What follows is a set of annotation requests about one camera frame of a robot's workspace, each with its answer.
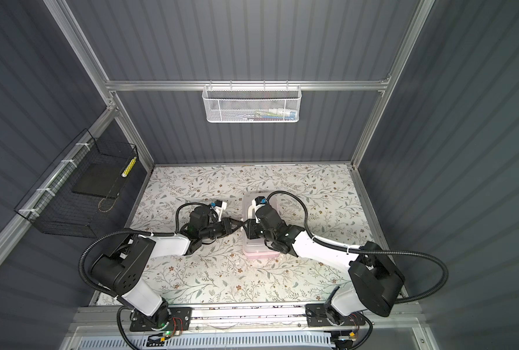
floral tablecloth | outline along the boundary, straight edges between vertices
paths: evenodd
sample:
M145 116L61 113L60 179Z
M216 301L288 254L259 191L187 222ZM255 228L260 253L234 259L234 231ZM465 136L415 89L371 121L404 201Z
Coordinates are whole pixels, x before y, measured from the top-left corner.
M175 210L189 200L227 201L224 215L240 219L245 193L274 190L303 199L314 234L349 244L372 239L345 164L157 167L131 228L172 232ZM277 200L281 217L303 226L298 202L284 195ZM190 210L182 209L181 225ZM321 262L291 255L248 260L242 252L242 234L239 230L190 256L153 258L142 278L171 304L325 300L336 285L350 281L347 274ZM116 303L107 295L96 302Z

leaf pattern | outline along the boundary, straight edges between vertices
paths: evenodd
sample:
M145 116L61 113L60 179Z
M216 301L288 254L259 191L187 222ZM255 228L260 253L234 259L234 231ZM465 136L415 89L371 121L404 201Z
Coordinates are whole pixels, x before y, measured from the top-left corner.
M131 228L172 232L174 214L185 202L224 200L224 215L242 218L245 193L286 190L304 199L314 234L348 244L371 240L346 165L158 167L137 208ZM303 226L304 213L294 199L277 197L281 217ZM180 224L192 207L180 212ZM190 256L149 260L142 278L171 304L325 300L347 274L321 262L279 255L248 260L242 231L203 246ZM98 305L117 304L100 295Z

pink plastic container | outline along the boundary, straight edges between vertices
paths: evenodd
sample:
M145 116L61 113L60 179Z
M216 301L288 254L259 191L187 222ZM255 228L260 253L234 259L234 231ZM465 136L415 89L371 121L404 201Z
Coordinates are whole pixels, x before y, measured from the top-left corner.
M254 200L258 196L266 197L269 193L247 193L242 198L242 217L244 221L248 219L248 208L251 205L251 201ZM275 210L279 210L277 199L275 197L269 200L269 204L274 207ZM255 219L255 213L251 214L251 218ZM246 236L246 232L242 228L242 250L244 251L244 255L249 260L255 259L272 259L279 256L278 251L273 251L265 246L265 240L263 238L257 238L253 240L249 240L248 236Z

black mounting plate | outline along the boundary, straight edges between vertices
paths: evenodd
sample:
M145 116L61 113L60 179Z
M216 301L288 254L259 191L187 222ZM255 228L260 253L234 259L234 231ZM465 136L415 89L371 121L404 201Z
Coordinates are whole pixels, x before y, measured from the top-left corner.
M180 320L182 320L182 330L189 329L189 323L191 322L191 307L169 307L171 317L175 317L176 319L176 330L180 330ZM161 332L165 332L167 330L174 330L174 323L170 321L170 323L163 329ZM142 322L132 321L131 326L129 327L130 332L154 332L149 327L145 326Z
M306 304L306 320L308 327L331 327L329 320L324 316L326 310L323 303L317 304ZM350 317L347 317L342 325L340 326L362 326L366 322L360 316L355 315L358 312L354 312Z

white cable tie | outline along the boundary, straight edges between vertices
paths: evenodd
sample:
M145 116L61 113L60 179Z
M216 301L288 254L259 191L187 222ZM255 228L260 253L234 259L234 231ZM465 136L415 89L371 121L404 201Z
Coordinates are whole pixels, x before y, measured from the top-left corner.
M74 161L74 160L72 160L72 159L64 159L64 160L62 160L61 162L67 162L67 163L71 163L71 164L73 164L73 165L74 165L74 167L75 167L75 168L77 167L77 164L75 164L75 161Z
M89 147L88 143L82 143L82 142L81 142L81 143L76 143L76 145L77 145L77 146L78 146L78 145L86 146L87 149L90 150L90 147Z
M47 193L51 194L52 197L55 197L55 193L49 187L38 188L38 189L36 189L36 191L46 191Z
M19 212L32 213L32 214L36 215L36 217L40 216L40 214L38 214L38 209L36 209L36 208L32 208L32 209L19 209L18 211Z

